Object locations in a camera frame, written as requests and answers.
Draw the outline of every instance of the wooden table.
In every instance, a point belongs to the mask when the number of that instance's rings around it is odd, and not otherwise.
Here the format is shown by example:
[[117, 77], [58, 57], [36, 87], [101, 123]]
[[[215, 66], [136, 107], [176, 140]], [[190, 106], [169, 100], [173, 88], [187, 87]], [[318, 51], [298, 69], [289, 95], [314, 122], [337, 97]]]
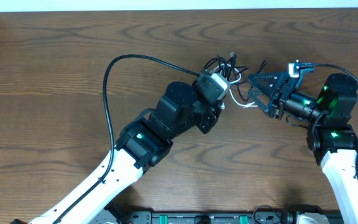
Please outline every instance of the wooden table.
[[[358, 9], [0, 13], [0, 223], [31, 220], [71, 192], [109, 150], [101, 86], [108, 63], [146, 54], [199, 71], [216, 54], [266, 72], [333, 63], [358, 77]], [[317, 96], [330, 69], [308, 75]], [[108, 85], [114, 135], [194, 77], [129, 59]], [[155, 211], [245, 211], [294, 203], [336, 210], [306, 131], [226, 98], [219, 123], [193, 128], [115, 202]], [[358, 103], [352, 113], [358, 135]]]

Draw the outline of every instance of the white wall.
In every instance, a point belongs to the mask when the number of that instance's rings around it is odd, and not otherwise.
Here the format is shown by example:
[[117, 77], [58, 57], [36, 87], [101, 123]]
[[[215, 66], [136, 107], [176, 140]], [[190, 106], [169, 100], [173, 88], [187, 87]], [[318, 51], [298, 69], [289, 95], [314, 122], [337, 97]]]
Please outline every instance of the white wall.
[[0, 12], [358, 7], [358, 0], [0, 0]]

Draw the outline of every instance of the white wire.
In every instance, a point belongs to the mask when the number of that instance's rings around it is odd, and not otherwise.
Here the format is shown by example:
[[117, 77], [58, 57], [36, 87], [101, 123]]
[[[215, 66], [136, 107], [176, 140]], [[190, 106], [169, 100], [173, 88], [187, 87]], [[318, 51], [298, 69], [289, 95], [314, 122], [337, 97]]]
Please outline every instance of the white wire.
[[[212, 70], [210, 71], [210, 73], [211, 73], [211, 74], [215, 73], [215, 71], [216, 71], [217, 69], [219, 69], [219, 65], [218, 65], [217, 67], [215, 67], [214, 69], [212, 69]], [[241, 80], [241, 73], [240, 73], [240, 71], [238, 71], [238, 69], [236, 69], [236, 68], [234, 68], [234, 71], [237, 72], [239, 78], [238, 78], [237, 80], [234, 80], [234, 81], [230, 82], [230, 84], [235, 84], [235, 83], [237, 83], [237, 82], [239, 82], [239, 81]], [[258, 105], [255, 105], [255, 104], [254, 104], [255, 102], [247, 103], [247, 104], [244, 104], [244, 105], [241, 104], [241, 103], [239, 103], [239, 102], [237, 102], [237, 100], [235, 99], [235, 97], [234, 97], [233, 92], [231, 91], [231, 89], [229, 89], [229, 91], [230, 91], [230, 95], [231, 95], [231, 98], [233, 99], [233, 101], [234, 101], [237, 105], [242, 106], [243, 109], [244, 109], [244, 108], [250, 108], [250, 107], [258, 107]]]

